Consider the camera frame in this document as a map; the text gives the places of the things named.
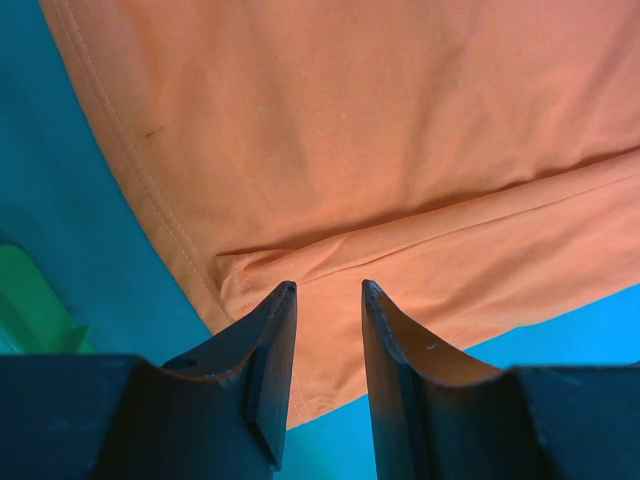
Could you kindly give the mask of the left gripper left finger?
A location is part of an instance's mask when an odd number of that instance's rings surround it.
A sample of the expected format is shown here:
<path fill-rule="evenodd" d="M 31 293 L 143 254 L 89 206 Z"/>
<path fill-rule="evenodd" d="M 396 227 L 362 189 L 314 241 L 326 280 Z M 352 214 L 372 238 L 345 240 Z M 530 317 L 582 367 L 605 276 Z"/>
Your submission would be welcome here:
<path fill-rule="evenodd" d="M 136 358 L 94 467 L 97 479 L 270 479 L 282 466 L 297 292 L 158 368 Z"/>

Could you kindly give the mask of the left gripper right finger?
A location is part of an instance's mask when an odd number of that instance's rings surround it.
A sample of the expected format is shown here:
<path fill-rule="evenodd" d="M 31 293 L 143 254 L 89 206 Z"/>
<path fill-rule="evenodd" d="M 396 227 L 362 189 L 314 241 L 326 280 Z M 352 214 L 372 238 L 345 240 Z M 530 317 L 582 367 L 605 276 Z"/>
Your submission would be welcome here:
<path fill-rule="evenodd" d="M 424 328 L 372 280 L 361 310 L 378 478 L 554 478 L 516 374 Z"/>

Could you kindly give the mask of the orange t shirt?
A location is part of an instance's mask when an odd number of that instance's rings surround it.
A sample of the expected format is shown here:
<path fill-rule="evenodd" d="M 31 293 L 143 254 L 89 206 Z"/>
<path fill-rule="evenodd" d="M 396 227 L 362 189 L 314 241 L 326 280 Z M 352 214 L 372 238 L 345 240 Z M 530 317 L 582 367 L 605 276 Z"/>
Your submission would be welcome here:
<path fill-rule="evenodd" d="M 45 1 L 205 325 L 297 285 L 288 424 L 366 391 L 361 284 L 465 349 L 639 282 L 635 1 Z"/>

